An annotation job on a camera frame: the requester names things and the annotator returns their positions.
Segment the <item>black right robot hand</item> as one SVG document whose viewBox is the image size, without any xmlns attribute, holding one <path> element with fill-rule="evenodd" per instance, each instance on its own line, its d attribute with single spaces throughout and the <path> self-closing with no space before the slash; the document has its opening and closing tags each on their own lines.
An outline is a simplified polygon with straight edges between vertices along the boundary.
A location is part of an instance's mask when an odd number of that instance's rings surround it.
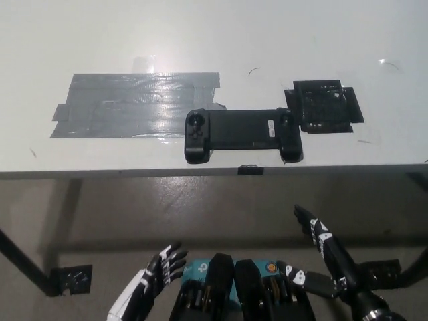
<svg viewBox="0 0 428 321">
<path fill-rule="evenodd" d="M 350 306 L 353 320 L 380 320 L 389 314 L 389 305 L 373 293 L 360 268 L 329 228 L 299 205 L 294 206 L 294 215 L 322 256 L 330 274 L 303 270 L 278 260 L 280 274 L 305 292 L 328 299 L 340 298 Z"/>
</svg>

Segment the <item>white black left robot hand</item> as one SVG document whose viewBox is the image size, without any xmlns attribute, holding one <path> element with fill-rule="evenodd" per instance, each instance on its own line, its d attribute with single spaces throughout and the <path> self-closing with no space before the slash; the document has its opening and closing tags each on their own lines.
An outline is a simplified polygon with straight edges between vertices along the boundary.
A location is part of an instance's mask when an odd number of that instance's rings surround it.
<svg viewBox="0 0 428 321">
<path fill-rule="evenodd" d="M 154 255 L 139 270 L 110 308 L 107 320 L 146 320 L 156 297 L 174 280 L 183 276 L 188 252 L 174 242 Z"/>
</svg>

